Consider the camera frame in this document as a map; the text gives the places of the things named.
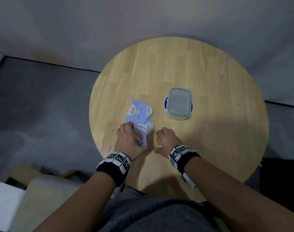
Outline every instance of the round wooden table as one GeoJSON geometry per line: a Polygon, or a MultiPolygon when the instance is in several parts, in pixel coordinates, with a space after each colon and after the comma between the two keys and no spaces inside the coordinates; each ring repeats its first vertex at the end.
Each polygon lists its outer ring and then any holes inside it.
{"type": "Polygon", "coordinates": [[[192,39],[162,37],[116,55],[96,80],[90,99],[91,132],[103,158],[114,151],[116,130],[133,99],[151,105],[154,132],[150,151],[131,164],[127,182],[132,187],[205,201],[167,159],[152,151],[155,131],[162,127],[172,128],[185,145],[242,182],[260,164],[268,140],[261,92],[247,71],[221,50],[192,39]],[[193,112],[185,121],[166,117],[163,103],[172,87],[192,92],[193,112]]]}

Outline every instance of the left hand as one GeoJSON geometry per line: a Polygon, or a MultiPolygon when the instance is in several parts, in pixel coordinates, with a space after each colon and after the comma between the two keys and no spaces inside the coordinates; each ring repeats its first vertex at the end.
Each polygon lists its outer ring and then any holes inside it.
{"type": "Polygon", "coordinates": [[[137,144],[132,125],[134,125],[133,122],[127,122],[120,125],[120,128],[117,129],[118,139],[114,148],[114,151],[120,151],[129,156],[131,162],[136,160],[148,149],[147,146],[141,147],[137,144]]]}

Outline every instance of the wristband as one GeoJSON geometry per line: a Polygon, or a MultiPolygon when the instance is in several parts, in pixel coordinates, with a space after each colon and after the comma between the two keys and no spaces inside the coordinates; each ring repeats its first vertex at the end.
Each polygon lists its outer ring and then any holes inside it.
{"type": "Polygon", "coordinates": [[[126,179],[130,165],[131,161],[126,154],[113,152],[98,164],[96,171],[110,175],[116,187],[119,187],[126,179]]]}
{"type": "Polygon", "coordinates": [[[181,175],[181,178],[183,181],[190,187],[191,189],[195,188],[195,184],[193,181],[186,175],[184,171],[185,165],[189,162],[190,159],[192,159],[195,156],[201,157],[195,150],[193,150],[189,146],[176,146],[172,149],[172,151],[169,154],[169,160],[171,164],[177,168],[179,174],[181,175]]]}

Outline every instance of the plastic food container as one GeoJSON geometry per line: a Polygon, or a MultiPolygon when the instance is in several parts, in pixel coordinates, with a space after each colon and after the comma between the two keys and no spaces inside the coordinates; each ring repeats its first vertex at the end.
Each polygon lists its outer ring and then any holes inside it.
{"type": "Polygon", "coordinates": [[[191,115],[192,93],[188,89],[172,88],[167,100],[167,117],[185,120],[191,115]]]}

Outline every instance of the container lid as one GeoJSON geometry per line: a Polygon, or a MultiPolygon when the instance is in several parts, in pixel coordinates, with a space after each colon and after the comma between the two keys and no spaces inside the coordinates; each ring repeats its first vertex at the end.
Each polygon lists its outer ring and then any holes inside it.
{"type": "Polygon", "coordinates": [[[188,117],[191,114],[192,93],[188,89],[172,88],[169,91],[167,111],[175,116],[188,117]]]}

